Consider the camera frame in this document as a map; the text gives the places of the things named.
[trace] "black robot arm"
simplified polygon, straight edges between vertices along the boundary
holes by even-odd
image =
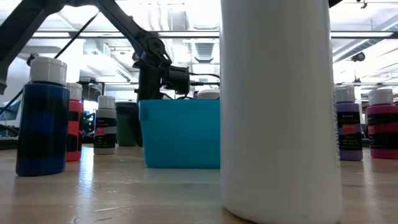
[[[171,66],[172,61],[164,43],[137,25],[114,0],[22,0],[0,26],[0,95],[4,94],[11,62],[44,20],[66,5],[96,6],[130,41],[139,56],[139,60],[134,64],[136,68],[140,68],[139,100],[161,98],[161,86],[176,90],[180,94],[188,93],[188,68]]]

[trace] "wooden table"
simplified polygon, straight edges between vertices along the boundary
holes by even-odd
[[[223,209],[218,170],[147,169],[142,149],[120,147],[43,177],[15,175],[16,151],[0,151],[0,223],[248,223]],[[343,223],[398,223],[398,161],[342,162]]]

